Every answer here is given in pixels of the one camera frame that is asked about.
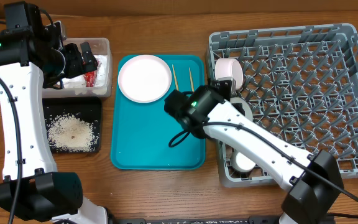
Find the white napkin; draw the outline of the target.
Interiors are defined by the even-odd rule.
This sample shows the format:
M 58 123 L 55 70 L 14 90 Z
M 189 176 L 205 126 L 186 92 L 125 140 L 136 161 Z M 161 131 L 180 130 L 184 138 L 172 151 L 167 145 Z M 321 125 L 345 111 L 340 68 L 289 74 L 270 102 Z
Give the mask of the white napkin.
M 95 55 L 96 60 L 98 61 L 98 69 L 97 76 L 96 76 L 96 83 L 94 87 L 101 87 L 104 85 L 104 82 L 106 81 L 107 77 L 107 64 L 108 64 L 108 57 L 106 55 Z M 84 75 L 80 75 L 75 78 L 64 78 L 63 80 L 63 86 L 65 88 L 84 88 L 86 87 Z

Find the small pink bowl with crumbs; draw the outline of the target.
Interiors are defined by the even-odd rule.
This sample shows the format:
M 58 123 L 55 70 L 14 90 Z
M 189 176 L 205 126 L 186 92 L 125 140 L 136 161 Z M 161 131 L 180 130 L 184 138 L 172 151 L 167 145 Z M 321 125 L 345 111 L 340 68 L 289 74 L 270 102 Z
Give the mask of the small pink bowl with crumbs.
M 220 58 L 215 64 L 215 79 L 231 77 L 235 80 L 235 89 L 239 90 L 244 82 L 242 67 L 235 58 Z

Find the red snack wrapper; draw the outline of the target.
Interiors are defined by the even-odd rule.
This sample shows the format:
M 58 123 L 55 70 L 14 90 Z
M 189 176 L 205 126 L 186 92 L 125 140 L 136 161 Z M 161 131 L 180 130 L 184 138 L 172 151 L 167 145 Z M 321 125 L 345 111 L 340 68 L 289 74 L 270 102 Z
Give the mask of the red snack wrapper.
M 97 76 L 97 71 L 88 72 L 84 74 L 86 87 L 94 87 L 96 83 L 96 76 Z

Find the large pink plate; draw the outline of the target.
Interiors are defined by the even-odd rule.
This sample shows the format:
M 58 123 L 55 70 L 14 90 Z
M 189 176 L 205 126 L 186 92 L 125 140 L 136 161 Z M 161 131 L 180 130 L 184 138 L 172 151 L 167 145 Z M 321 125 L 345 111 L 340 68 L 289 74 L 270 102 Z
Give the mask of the large pink plate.
M 138 55 L 121 67 L 118 85 L 121 93 L 136 103 L 151 103 L 163 97 L 172 84 L 168 64 L 154 55 Z

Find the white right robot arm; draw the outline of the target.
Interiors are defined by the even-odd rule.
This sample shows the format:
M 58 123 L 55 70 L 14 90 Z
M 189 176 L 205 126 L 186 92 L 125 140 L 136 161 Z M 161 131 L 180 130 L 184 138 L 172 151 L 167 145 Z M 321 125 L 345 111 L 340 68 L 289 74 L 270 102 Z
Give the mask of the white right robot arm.
M 246 118 L 240 103 L 232 104 L 230 85 L 219 81 L 195 91 L 173 90 L 164 110 L 183 128 L 168 143 L 175 147 L 192 134 L 231 146 L 255 162 L 287 192 L 282 215 L 250 217 L 251 223 L 334 223 L 340 213 L 329 210 L 340 194 L 358 203 L 344 188 L 334 156 L 326 151 L 312 154 L 276 137 Z M 358 219 L 358 215 L 343 214 Z

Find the white paper cup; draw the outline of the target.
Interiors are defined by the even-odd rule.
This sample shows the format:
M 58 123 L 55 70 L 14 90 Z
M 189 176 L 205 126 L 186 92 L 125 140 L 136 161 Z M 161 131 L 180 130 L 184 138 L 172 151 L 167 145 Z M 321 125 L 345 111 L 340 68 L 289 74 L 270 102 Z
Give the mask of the white paper cup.
M 239 151 L 234 151 L 232 153 L 230 161 L 232 168 L 242 173 L 250 172 L 256 166 L 256 163 Z

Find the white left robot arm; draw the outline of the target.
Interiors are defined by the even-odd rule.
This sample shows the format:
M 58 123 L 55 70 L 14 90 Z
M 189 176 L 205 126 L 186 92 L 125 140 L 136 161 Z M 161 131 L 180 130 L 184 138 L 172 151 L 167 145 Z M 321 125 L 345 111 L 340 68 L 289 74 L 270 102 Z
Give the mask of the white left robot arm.
M 0 33 L 0 107 L 4 167 L 0 207 L 9 219 L 54 223 L 114 223 L 114 215 L 83 195 L 74 172 L 60 172 L 52 156 L 42 105 L 44 88 L 62 86 L 97 69 L 90 45 L 64 44 L 62 25 L 24 1 L 4 6 Z

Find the grey bowl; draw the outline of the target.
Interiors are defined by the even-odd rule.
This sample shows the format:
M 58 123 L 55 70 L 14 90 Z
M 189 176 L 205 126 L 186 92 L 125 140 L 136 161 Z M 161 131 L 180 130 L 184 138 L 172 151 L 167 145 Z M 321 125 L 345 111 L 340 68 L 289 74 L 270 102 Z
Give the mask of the grey bowl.
M 230 99 L 231 104 L 240 111 L 248 120 L 253 121 L 253 114 L 250 106 L 248 103 L 240 98 L 240 97 L 233 97 Z

